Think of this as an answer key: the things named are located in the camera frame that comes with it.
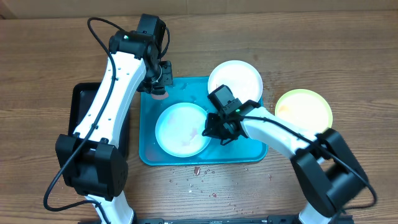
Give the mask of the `pink cleaning sponge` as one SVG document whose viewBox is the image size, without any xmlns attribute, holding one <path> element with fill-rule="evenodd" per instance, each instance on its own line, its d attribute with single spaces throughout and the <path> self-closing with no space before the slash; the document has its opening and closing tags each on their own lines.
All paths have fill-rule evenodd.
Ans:
<svg viewBox="0 0 398 224">
<path fill-rule="evenodd" d="M 164 100 L 164 99 L 169 97 L 169 93 L 167 91 L 164 94 L 161 94 L 161 95 L 155 95 L 155 94 L 152 93 L 151 97 L 153 99 L 155 99 L 155 100 Z"/>
</svg>

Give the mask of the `light blue plastic plate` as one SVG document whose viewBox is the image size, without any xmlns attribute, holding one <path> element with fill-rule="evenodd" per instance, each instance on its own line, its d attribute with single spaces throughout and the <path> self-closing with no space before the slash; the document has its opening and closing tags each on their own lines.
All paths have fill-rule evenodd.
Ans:
<svg viewBox="0 0 398 224">
<path fill-rule="evenodd" d="M 159 116 L 155 137 L 159 146 L 171 156 L 191 157 L 199 154 L 210 143 L 203 136 L 207 112 L 193 103 L 176 103 Z"/>
</svg>

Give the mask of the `white plastic plate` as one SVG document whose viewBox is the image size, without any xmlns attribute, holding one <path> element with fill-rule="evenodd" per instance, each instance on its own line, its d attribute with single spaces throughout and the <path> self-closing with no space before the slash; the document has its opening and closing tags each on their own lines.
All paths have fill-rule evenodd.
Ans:
<svg viewBox="0 0 398 224">
<path fill-rule="evenodd" d="M 208 79 L 208 92 L 226 85 L 242 103 L 247 100 L 260 101 L 263 81 L 260 73 L 249 63 L 230 60 L 219 64 Z"/>
</svg>

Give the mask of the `yellow-green plastic plate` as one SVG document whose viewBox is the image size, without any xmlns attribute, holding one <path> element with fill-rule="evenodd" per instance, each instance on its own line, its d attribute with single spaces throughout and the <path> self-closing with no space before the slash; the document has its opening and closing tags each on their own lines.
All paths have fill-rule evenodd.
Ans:
<svg viewBox="0 0 398 224">
<path fill-rule="evenodd" d="M 326 99 L 307 89 L 284 93 L 275 105 L 274 114 L 284 121 L 316 133 L 324 132 L 333 124 L 333 113 Z"/>
</svg>

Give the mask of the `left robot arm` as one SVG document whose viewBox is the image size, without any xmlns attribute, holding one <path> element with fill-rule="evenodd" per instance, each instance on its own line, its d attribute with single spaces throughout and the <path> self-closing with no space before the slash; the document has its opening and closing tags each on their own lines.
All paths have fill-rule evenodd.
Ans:
<svg viewBox="0 0 398 224">
<path fill-rule="evenodd" d="M 44 195 L 49 211 L 50 192 L 59 178 L 85 197 L 57 208 L 67 210 L 92 204 L 99 223 L 137 223 L 134 210 L 124 194 L 128 176 L 128 136 L 122 131 L 136 92 L 167 97 L 165 88 L 173 83 L 172 66 L 162 57 L 162 46 L 170 31 L 159 17 L 142 14 L 136 30 L 119 27 L 109 44 L 100 45 L 108 56 L 104 78 L 83 119 L 55 144 L 60 170 Z"/>
</svg>

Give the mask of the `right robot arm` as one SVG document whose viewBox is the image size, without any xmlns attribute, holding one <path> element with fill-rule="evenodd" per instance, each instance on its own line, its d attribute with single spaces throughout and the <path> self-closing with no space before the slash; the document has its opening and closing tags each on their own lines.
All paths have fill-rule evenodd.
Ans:
<svg viewBox="0 0 398 224">
<path fill-rule="evenodd" d="M 227 145 L 238 137 L 260 141 L 288 158 L 307 205 L 299 223 L 335 223 L 346 204 L 369 185 L 351 149 L 334 129 L 322 133 L 301 129 L 268 112 L 259 103 L 245 103 L 221 85 L 208 95 L 216 113 L 207 116 L 203 136 Z"/>
</svg>

